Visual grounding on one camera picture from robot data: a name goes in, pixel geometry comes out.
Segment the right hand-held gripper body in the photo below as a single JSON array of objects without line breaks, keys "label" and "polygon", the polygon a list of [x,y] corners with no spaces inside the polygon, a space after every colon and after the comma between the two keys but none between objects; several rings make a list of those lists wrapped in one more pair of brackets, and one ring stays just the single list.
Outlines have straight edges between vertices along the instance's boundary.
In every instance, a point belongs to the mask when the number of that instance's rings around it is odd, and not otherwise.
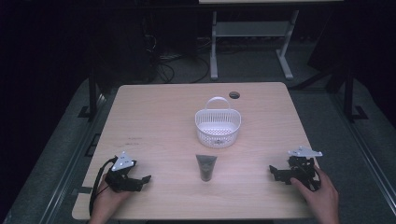
[{"label": "right hand-held gripper body", "polygon": [[315,179],[317,172],[314,166],[315,157],[321,157],[322,153],[308,147],[298,147],[290,150],[288,154],[290,155],[288,163],[294,172],[292,176],[302,182],[308,189],[318,190],[319,181]]}]

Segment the white plastic basket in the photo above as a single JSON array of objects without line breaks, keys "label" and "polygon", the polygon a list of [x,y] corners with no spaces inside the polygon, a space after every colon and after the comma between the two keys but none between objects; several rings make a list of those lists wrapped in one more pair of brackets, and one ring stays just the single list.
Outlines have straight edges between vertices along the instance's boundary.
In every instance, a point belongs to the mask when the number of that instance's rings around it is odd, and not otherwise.
[{"label": "white plastic basket", "polygon": [[[223,102],[226,107],[210,108],[215,102]],[[211,148],[231,146],[236,141],[242,123],[241,114],[220,96],[209,99],[205,107],[195,113],[194,120],[199,142]]]}]

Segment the grey squeeze tube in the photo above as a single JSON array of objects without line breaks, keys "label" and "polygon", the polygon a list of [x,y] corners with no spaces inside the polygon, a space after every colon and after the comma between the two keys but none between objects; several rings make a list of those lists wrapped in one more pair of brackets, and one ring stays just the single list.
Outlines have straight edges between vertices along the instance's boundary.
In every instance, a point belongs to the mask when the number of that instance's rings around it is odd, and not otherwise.
[{"label": "grey squeeze tube", "polygon": [[210,181],[217,161],[216,156],[197,155],[196,160],[200,169],[201,179],[205,182]]}]

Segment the white table frame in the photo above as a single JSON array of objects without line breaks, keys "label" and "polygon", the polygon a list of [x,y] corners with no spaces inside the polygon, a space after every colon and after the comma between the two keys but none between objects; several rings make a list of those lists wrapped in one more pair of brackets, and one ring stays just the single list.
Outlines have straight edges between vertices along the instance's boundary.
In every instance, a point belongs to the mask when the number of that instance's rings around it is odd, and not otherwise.
[{"label": "white table frame", "polygon": [[[343,0],[198,0],[200,7],[214,7],[211,24],[211,49],[209,54],[210,77],[219,78],[217,40],[221,37],[282,37],[283,44],[276,57],[285,79],[292,80],[286,53],[300,12],[300,6],[339,3]],[[283,21],[219,21],[218,7],[291,7],[288,20]]]}]

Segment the black metal post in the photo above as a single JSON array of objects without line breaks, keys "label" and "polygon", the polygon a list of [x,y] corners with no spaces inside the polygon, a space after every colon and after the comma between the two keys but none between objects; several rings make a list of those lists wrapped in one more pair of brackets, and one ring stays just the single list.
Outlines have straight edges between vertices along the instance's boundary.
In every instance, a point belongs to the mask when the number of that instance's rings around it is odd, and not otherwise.
[{"label": "black metal post", "polygon": [[358,119],[368,119],[367,114],[361,106],[353,105],[353,88],[354,73],[349,70],[345,79],[344,114],[351,123],[354,123]]},{"label": "black metal post", "polygon": [[79,113],[79,118],[85,118],[88,121],[92,121],[97,113],[97,89],[94,68],[92,67],[88,77],[89,84],[89,105],[83,106]]}]

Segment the metal floor rail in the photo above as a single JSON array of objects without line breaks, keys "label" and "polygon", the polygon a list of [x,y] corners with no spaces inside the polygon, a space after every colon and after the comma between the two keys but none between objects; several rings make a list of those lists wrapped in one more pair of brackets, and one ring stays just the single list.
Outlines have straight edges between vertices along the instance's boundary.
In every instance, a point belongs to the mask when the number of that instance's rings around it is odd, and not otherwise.
[{"label": "metal floor rail", "polygon": [[57,217],[71,217],[74,200],[78,196],[82,181],[87,173],[100,132],[103,129],[100,118],[103,116],[103,106],[106,97],[100,93],[96,99],[96,114],[90,118],[89,108],[78,109],[78,115],[70,115],[61,119],[62,127],[55,133],[68,140],[65,143],[57,141],[57,146],[50,152],[45,161],[51,163],[47,170],[58,174],[59,178],[49,195],[45,210],[39,219],[39,224],[54,224]]},{"label": "metal floor rail", "polygon": [[336,107],[340,118],[343,120],[349,132],[352,134],[356,144],[358,145],[362,158],[366,163],[372,177],[374,178],[375,183],[378,185],[379,190],[381,191],[384,199],[386,200],[390,210],[392,211],[392,214],[396,216],[396,190],[390,184],[388,178],[386,177],[386,174],[383,172],[380,164],[371,152],[369,145],[366,143],[363,136],[359,132],[355,120],[349,119],[347,115],[344,114],[342,100],[334,94],[331,94],[330,98],[332,100],[332,103]]}]

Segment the person's right hand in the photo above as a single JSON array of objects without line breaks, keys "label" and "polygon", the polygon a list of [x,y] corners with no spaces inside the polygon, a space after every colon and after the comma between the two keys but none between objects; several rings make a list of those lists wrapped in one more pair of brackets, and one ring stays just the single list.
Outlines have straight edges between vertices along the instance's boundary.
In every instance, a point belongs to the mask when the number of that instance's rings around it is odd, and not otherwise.
[{"label": "person's right hand", "polygon": [[320,188],[316,191],[309,190],[296,178],[290,182],[303,195],[318,224],[340,224],[339,193],[322,170],[317,166],[315,170],[320,180]]}]

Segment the person's left hand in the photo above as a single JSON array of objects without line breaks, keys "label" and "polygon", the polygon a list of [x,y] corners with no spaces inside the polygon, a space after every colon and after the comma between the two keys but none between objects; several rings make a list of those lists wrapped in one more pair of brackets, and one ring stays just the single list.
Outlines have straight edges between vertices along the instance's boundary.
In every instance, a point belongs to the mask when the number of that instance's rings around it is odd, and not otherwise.
[{"label": "person's left hand", "polygon": [[99,185],[88,224],[106,224],[131,195],[130,191],[112,190],[103,180]]}]

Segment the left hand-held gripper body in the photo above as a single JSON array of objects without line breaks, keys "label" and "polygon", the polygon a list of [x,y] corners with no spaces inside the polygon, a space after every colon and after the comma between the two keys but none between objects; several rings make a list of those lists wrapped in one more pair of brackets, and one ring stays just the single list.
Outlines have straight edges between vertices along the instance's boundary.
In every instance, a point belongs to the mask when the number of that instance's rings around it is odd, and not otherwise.
[{"label": "left hand-held gripper body", "polygon": [[106,174],[107,184],[116,192],[126,191],[128,184],[135,183],[128,176],[133,167],[135,167],[135,161],[125,151],[122,151]]}]

